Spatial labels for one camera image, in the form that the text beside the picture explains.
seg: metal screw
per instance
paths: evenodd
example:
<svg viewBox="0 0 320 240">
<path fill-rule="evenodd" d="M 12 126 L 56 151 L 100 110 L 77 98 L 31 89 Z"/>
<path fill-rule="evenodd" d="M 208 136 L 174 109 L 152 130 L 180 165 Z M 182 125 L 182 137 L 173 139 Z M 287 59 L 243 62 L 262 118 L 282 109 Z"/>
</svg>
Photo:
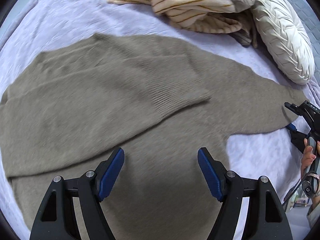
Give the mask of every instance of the metal screw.
<svg viewBox="0 0 320 240">
<path fill-rule="evenodd" d="M 227 171 L 227 176 L 233 178 L 236 176 L 236 173 L 234 171 Z"/>
<path fill-rule="evenodd" d="M 60 176 L 55 176 L 54 178 L 53 178 L 53 181 L 54 182 L 59 182 L 61 180 L 61 177 Z"/>
<path fill-rule="evenodd" d="M 93 177 L 94 175 L 94 171 L 87 171 L 87 173 L 85 174 L 88 178 Z"/>
<path fill-rule="evenodd" d="M 261 181 L 264 182 L 264 183 L 266 183 L 266 182 L 269 181 L 269 179 L 268 179 L 266 176 L 262 176 L 262 177 L 261 177 Z"/>
</svg>

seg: quilted bedspread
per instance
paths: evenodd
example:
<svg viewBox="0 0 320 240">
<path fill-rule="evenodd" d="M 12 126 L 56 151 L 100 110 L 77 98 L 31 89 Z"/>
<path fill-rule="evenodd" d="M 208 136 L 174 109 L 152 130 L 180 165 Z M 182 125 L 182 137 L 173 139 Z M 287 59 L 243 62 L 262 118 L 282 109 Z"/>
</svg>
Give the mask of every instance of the quilted bedspread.
<svg viewBox="0 0 320 240">
<path fill-rule="evenodd" d="M 307 16 L 302 18 L 305 25 L 312 19 Z M 194 33 L 170 27 L 163 17 L 156 17 L 147 5 L 119 6 L 108 4 L 106 0 L 31 0 L 0 41 L 0 95 L 39 52 L 68 46 L 95 32 L 113 35 L 158 34 L 184 39 L 201 49 L 245 64 L 260 76 L 301 89 L 313 104 L 320 105 L 320 87 L 315 78 L 308 85 L 295 85 L 259 50 L 244 48 L 226 34 Z M 310 37 L 313 45 L 320 39 L 316 35 Z M 298 118 L 294 124 L 300 131 L 308 131 L 303 119 Z M 227 153 L 234 171 L 242 177 L 254 179 L 261 175 L 268 176 L 281 199 L 300 174 L 301 154 L 290 143 L 286 129 L 268 134 L 233 135 L 228 140 Z M 241 238 L 247 204 L 244 200 L 234 239 Z M 5 179 L 2 162 L 0 208 L 21 240 L 29 239 L 30 231 Z"/>
</svg>

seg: white pleated pillow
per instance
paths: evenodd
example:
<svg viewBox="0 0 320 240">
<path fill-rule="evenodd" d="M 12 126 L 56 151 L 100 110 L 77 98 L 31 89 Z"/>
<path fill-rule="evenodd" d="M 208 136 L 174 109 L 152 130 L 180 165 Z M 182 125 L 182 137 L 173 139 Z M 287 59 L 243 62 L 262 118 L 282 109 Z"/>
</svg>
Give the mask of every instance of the white pleated pillow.
<svg viewBox="0 0 320 240">
<path fill-rule="evenodd" d="M 308 83 L 315 71 L 312 47 L 291 4 L 287 0 L 256 0 L 251 11 L 279 69 L 297 84 Z"/>
</svg>

